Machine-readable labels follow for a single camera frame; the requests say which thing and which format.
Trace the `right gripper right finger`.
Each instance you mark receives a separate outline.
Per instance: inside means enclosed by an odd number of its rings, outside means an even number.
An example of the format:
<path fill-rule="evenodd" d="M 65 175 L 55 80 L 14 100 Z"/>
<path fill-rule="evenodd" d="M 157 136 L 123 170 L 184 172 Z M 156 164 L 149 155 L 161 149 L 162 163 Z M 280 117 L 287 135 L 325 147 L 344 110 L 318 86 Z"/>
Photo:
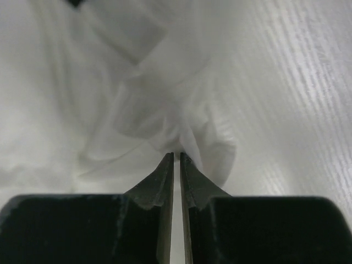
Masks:
<path fill-rule="evenodd" d="M 339 208 L 316 196 L 231 196 L 180 155 L 186 263 L 351 263 Z"/>

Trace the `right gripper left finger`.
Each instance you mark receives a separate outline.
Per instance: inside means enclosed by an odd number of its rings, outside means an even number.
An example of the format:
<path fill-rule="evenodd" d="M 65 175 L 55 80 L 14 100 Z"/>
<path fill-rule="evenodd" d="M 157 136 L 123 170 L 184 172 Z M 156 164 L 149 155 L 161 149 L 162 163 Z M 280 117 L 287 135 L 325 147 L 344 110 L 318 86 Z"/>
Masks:
<path fill-rule="evenodd" d="M 174 155 L 123 194 L 28 194 L 1 209 L 1 263 L 169 263 Z"/>

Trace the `white t shirt flower print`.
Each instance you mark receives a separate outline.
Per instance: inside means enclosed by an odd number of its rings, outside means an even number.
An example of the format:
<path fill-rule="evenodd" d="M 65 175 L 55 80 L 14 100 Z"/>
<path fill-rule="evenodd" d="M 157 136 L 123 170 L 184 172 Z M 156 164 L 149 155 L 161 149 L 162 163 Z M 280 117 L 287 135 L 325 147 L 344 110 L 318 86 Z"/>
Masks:
<path fill-rule="evenodd" d="M 125 189 L 167 152 L 223 185 L 237 147 L 203 1 L 1 1 L 1 193 Z"/>

